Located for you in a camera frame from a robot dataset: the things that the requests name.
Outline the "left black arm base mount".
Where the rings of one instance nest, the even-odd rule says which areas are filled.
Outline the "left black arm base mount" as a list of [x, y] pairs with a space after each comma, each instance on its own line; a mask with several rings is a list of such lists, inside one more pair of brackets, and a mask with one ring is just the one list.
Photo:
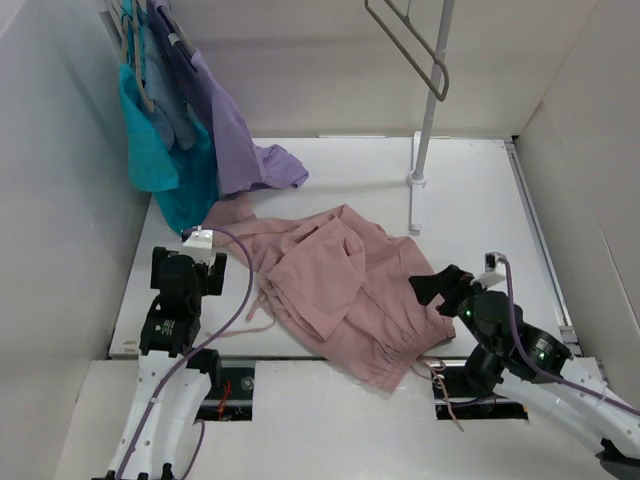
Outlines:
[[[184, 369], [172, 376], [164, 392], [173, 391], [173, 400], [186, 401], [190, 384], [200, 377], [209, 379], [210, 373], [199, 369]], [[250, 363], [223, 363], [211, 381], [210, 390], [198, 410], [197, 419], [213, 422], [250, 421], [253, 414], [255, 365]]]

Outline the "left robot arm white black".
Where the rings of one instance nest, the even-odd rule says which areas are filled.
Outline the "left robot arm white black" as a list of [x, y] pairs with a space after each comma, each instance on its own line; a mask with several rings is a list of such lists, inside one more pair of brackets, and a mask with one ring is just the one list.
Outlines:
[[157, 247], [143, 324], [136, 389], [108, 479], [185, 479], [199, 453], [205, 425], [197, 414], [205, 397], [223, 387], [217, 351], [196, 349], [202, 299], [222, 292], [227, 257], [198, 262]]

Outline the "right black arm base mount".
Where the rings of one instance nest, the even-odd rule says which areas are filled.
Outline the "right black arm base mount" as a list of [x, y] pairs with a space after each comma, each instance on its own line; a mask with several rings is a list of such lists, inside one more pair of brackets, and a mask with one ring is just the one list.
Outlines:
[[463, 366], [448, 366], [438, 372], [432, 390], [438, 420], [452, 420], [452, 414], [458, 420], [529, 420], [523, 405], [473, 387]]

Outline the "pink trousers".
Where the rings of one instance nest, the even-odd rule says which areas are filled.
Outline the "pink trousers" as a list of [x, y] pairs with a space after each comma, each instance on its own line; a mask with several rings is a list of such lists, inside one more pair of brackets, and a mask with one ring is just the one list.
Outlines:
[[393, 392], [430, 349], [455, 338], [436, 298], [418, 303], [412, 276], [434, 270], [409, 237], [347, 205], [300, 219], [258, 218], [249, 198], [214, 204], [203, 228], [255, 273], [252, 308], [358, 381]]

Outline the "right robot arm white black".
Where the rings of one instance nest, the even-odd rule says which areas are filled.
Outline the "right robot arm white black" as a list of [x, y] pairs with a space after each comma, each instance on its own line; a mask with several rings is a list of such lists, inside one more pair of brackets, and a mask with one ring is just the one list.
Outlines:
[[441, 302], [439, 313], [459, 318], [477, 345], [462, 369], [465, 387], [495, 393], [548, 419], [580, 441], [616, 479], [639, 476], [639, 411], [595, 378], [569, 348], [530, 325], [514, 299], [512, 269], [480, 276], [455, 265], [412, 276], [419, 304]]

